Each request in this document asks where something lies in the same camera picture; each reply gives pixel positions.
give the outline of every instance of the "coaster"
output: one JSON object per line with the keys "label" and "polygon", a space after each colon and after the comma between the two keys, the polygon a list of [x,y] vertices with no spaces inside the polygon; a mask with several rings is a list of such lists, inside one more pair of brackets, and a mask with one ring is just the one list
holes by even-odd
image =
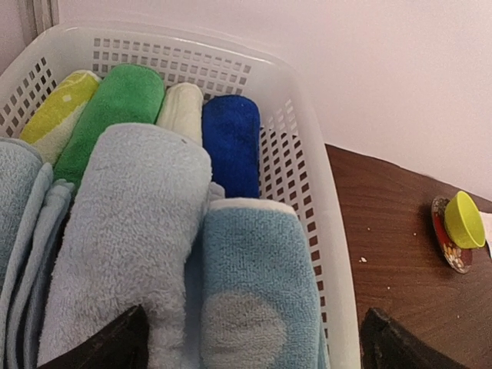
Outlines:
{"label": "coaster", "polygon": [[473,253],[471,249],[459,248],[447,235],[444,227],[444,210],[448,203],[449,199],[441,196],[432,201],[432,224],[436,231],[440,249],[443,251],[449,265],[458,273],[466,274],[470,270]]}

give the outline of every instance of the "yellow cup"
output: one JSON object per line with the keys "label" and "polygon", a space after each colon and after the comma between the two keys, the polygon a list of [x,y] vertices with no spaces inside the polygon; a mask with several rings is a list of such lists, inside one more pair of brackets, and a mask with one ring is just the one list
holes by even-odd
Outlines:
{"label": "yellow cup", "polygon": [[482,248],[485,230],[477,206],[469,194],[459,191],[444,212],[447,234],[459,248]]}

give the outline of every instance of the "green towel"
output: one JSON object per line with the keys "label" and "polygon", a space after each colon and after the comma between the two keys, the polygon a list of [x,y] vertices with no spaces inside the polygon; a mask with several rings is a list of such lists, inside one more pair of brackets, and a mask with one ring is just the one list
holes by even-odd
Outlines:
{"label": "green towel", "polygon": [[77,190],[99,135],[117,123],[154,124],[164,93],[161,77],[149,68],[119,65],[111,70],[85,106],[55,166],[55,179],[65,179]]}

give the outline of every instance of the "black object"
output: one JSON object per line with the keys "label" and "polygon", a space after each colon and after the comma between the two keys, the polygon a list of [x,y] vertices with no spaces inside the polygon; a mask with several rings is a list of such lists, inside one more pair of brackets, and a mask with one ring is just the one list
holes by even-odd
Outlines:
{"label": "black object", "polygon": [[147,365],[147,315],[142,306],[135,306],[83,344],[38,369],[147,369]]}
{"label": "black object", "polygon": [[364,369],[467,369],[427,346],[380,309],[361,327]]}

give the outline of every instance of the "wooden table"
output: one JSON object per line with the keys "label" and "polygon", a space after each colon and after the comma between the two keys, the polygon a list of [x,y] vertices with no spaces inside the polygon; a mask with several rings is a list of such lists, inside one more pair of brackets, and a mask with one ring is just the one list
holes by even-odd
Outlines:
{"label": "wooden table", "polygon": [[[492,367],[492,262],[485,248],[461,275],[440,252],[432,199],[457,188],[327,146],[351,255],[359,325],[371,307],[470,368]],[[474,197],[481,211],[492,202]]]}

